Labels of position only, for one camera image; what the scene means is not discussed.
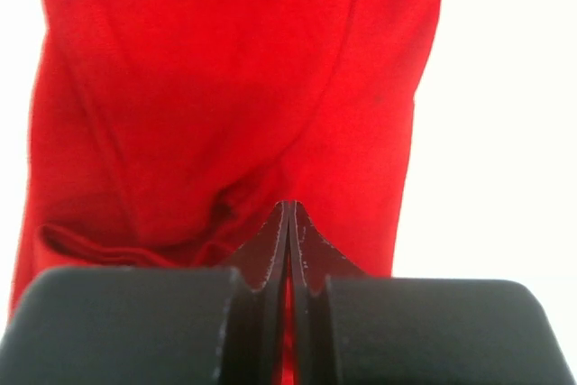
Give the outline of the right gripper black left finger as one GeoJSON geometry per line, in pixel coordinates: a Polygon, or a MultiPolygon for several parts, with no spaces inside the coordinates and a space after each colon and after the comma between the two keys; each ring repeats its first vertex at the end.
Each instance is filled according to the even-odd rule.
{"type": "Polygon", "coordinates": [[[289,206],[222,266],[43,273],[1,342],[4,384],[278,384],[289,206]]]}

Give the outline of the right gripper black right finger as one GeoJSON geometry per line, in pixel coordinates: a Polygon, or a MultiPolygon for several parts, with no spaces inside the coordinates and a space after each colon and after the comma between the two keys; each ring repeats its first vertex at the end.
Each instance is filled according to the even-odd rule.
{"type": "Polygon", "coordinates": [[[571,384],[545,311],[510,280],[373,278],[288,208],[299,384],[571,384]]]}

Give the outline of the red t-shirt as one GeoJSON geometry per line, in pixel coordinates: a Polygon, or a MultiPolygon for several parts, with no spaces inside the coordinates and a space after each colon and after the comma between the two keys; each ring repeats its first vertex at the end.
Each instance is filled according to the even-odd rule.
{"type": "Polygon", "coordinates": [[[42,1],[9,325],[49,270],[222,266],[281,202],[390,275],[442,0],[42,1]]]}

